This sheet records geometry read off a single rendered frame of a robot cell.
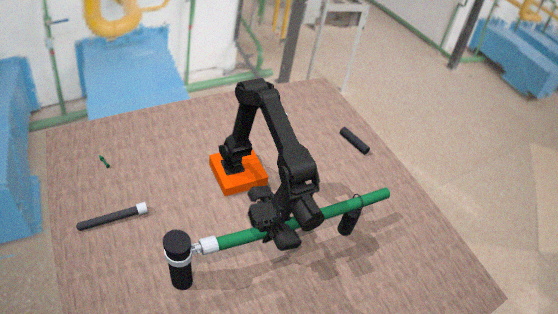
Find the green cylinder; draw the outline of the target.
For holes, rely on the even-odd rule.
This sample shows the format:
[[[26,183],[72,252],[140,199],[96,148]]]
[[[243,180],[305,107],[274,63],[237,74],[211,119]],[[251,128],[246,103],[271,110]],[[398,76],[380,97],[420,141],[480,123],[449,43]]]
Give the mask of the green cylinder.
[[[376,202],[388,199],[390,197],[390,191],[387,187],[385,187],[383,189],[362,195],[360,197],[363,200],[363,207],[365,207],[367,205],[371,205]],[[340,203],[336,203],[319,209],[323,213],[325,219],[332,218],[337,215],[362,208],[362,200],[360,199],[360,197],[358,196],[356,198],[345,200]],[[285,224],[288,224],[291,229],[300,228],[300,225],[298,224],[294,216],[291,217],[290,221],[285,221]],[[259,232],[257,228],[253,227],[232,234],[230,233],[223,236],[219,236],[216,239],[218,241],[219,250],[223,251],[231,247],[235,247],[235,246],[238,247],[240,245],[250,243],[256,240],[257,241],[262,240],[266,234],[267,231]]]

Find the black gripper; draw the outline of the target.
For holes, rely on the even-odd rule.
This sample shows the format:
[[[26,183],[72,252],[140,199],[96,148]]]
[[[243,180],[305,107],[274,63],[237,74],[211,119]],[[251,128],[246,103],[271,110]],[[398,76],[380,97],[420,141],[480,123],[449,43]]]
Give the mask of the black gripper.
[[[267,231],[267,234],[263,238],[262,242],[269,242],[273,240],[276,244],[278,250],[286,251],[298,248],[301,244],[301,240],[298,237],[298,233],[295,229],[291,229],[288,224],[285,224],[285,221],[291,220],[291,210],[290,206],[283,205],[276,197],[276,193],[273,194],[269,186],[255,186],[250,188],[247,193],[251,202],[257,203],[272,203],[273,207],[277,209],[277,211],[281,212],[282,218],[280,220],[279,225],[275,229],[271,229]],[[270,200],[270,201],[269,201]]]

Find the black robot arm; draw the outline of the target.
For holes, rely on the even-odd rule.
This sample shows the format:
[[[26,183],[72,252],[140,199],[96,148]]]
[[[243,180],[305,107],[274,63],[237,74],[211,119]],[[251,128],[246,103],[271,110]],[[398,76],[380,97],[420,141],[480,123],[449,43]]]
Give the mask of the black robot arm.
[[[242,157],[251,155],[249,134],[260,108],[278,150],[277,166],[281,185],[277,199],[290,210],[302,231],[317,228],[325,217],[313,199],[320,192],[320,178],[315,160],[306,147],[301,145],[292,129],[280,102],[279,91],[263,78],[238,82],[235,96],[239,109],[233,133],[228,136],[219,152],[221,164],[227,176],[244,172]],[[222,162],[223,161],[223,162]],[[306,185],[306,181],[311,184]],[[251,225],[259,232],[275,229],[282,218],[272,203],[252,203],[248,209]]]

